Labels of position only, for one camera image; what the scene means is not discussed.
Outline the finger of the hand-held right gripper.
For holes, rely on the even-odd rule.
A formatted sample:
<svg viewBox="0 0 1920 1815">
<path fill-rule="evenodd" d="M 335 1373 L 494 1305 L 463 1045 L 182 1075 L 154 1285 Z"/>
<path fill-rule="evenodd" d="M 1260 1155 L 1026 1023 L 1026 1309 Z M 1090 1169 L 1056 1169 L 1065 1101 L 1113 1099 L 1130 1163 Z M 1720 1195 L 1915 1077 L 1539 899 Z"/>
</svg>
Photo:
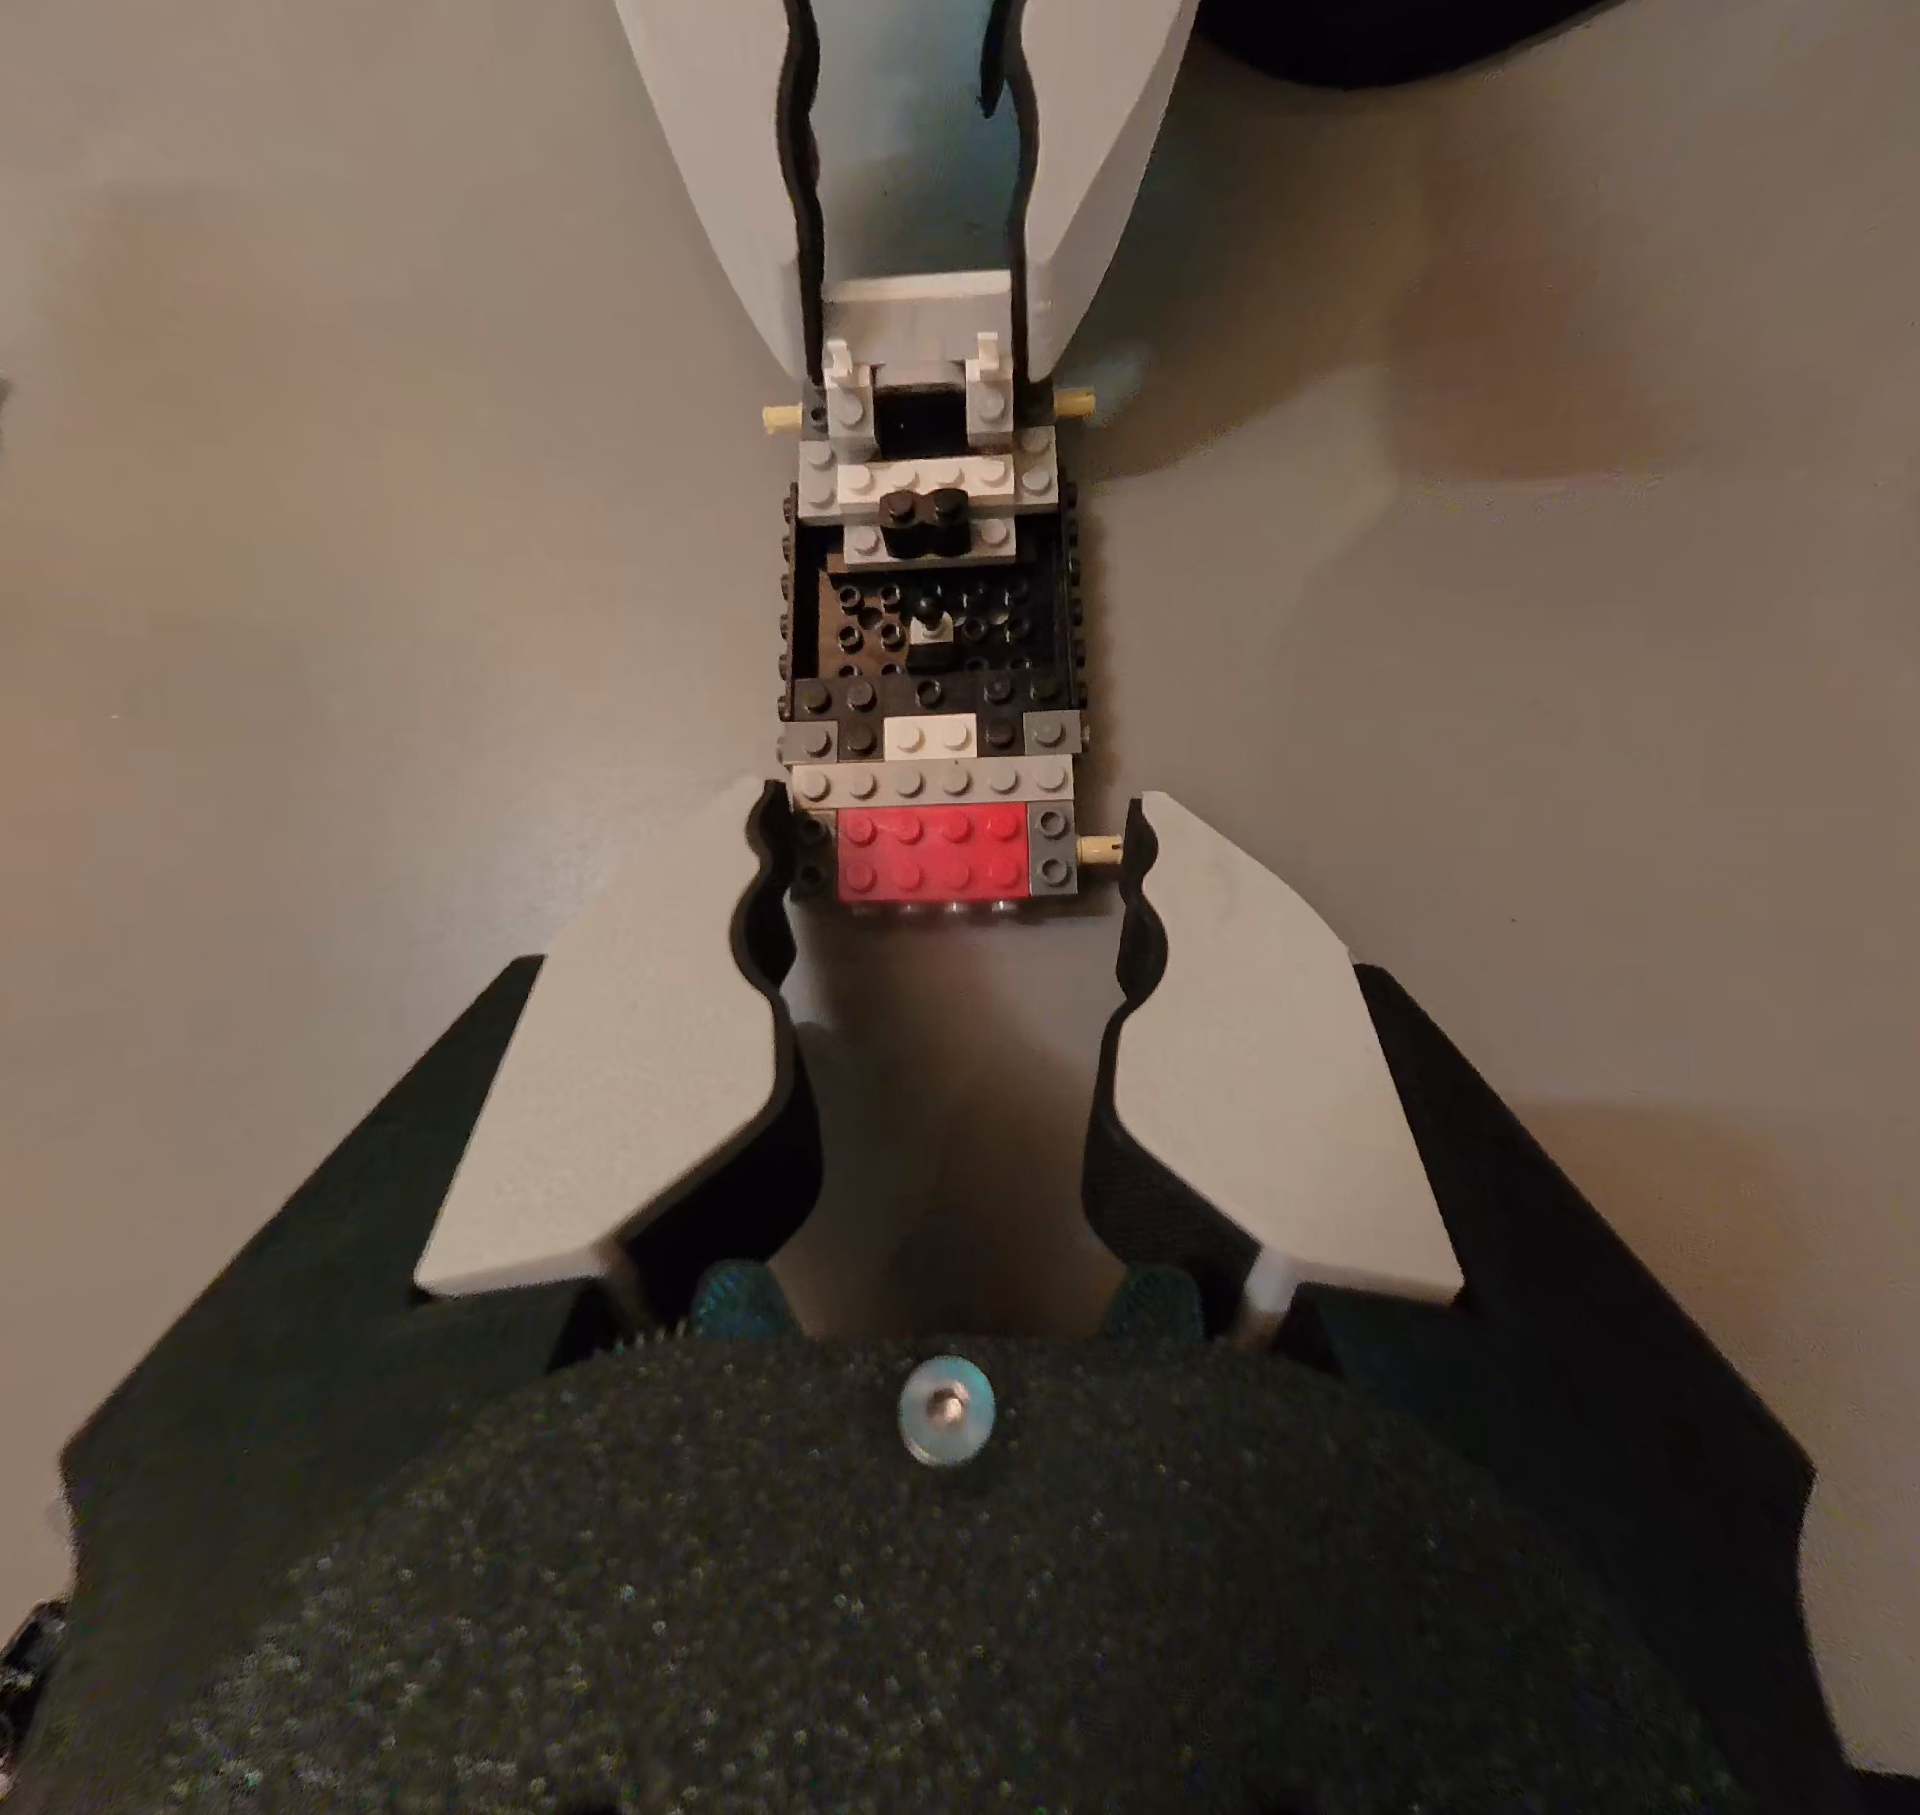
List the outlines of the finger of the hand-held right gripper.
<svg viewBox="0 0 1920 1815">
<path fill-rule="evenodd" d="M 1056 367 L 1135 211 L 1201 0 L 994 0 L 981 101 L 1011 89 L 1022 367 Z"/>
<path fill-rule="evenodd" d="M 810 0 L 613 0 L 693 209 L 785 371 L 823 379 Z"/>
</svg>

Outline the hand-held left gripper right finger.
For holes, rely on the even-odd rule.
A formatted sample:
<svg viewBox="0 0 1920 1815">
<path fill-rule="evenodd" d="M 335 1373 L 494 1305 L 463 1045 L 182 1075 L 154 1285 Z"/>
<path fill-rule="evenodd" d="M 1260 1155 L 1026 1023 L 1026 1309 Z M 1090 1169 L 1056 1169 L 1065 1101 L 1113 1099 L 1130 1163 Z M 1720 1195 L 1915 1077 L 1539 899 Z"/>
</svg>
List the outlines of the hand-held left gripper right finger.
<svg viewBox="0 0 1920 1815">
<path fill-rule="evenodd" d="M 1466 1285 L 1349 945 L 1145 791 L 1121 835 L 1121 1001 L 1079 1197 L 1111 1323 L 1264 1347 L 1305 1289 L 1448 1309 Z"/>
</svg>

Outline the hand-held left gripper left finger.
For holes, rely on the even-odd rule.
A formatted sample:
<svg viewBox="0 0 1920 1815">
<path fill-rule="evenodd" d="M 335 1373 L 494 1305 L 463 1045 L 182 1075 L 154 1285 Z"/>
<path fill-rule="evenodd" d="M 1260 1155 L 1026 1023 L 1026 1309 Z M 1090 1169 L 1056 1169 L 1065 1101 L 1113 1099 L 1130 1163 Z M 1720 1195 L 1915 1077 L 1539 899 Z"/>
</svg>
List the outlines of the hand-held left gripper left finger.
<svg viewBox="0 0 1920 1815">
<path fill-rule="evenodd" d="M 552 941 L 414 1267 L 437 1299 L 606 1285 L 690 1317 L 804 1227 L 824 1151 L 783 983 L 795 813 L 746 775 Z"/>
</svg>

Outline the toy brick car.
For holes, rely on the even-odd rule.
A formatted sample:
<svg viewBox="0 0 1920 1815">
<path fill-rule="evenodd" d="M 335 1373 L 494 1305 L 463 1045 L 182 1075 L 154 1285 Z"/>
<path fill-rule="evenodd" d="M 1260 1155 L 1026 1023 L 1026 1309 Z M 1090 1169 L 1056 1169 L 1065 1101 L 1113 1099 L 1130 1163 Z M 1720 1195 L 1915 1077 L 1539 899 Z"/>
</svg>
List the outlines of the toy brick car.
<svg viewBox="0 0 1920 1815">
<path fill-rule="evenodd" d="M 783 425 L 778 759 L 792 891 L 849 911 L 1008 911 L 1117 863 L 1076 809 L 1090 745 L 1086 397 L 1018 359 L 1007 269 L 831 287 Z"/>
</svg>

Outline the white desk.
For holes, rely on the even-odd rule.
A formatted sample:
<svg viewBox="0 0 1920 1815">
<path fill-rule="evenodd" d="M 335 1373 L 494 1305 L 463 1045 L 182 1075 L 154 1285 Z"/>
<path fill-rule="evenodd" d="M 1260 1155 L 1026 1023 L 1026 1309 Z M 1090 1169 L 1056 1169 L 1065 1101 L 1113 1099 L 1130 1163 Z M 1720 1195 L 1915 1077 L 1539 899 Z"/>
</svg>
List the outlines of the white desk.
<svg viewBox="0 0 1920 1815">
<path fill-rule="evenodd" d="M 1100 807 L 1390 967 L 1792 1427 L 1917 1770 L 1917 0 L 1198 49 L 1076 373 Z M 773 751 L 785 383 L 610 0 L 4 0 L 4 1631 L 59 1451 Z"/>
</svg>

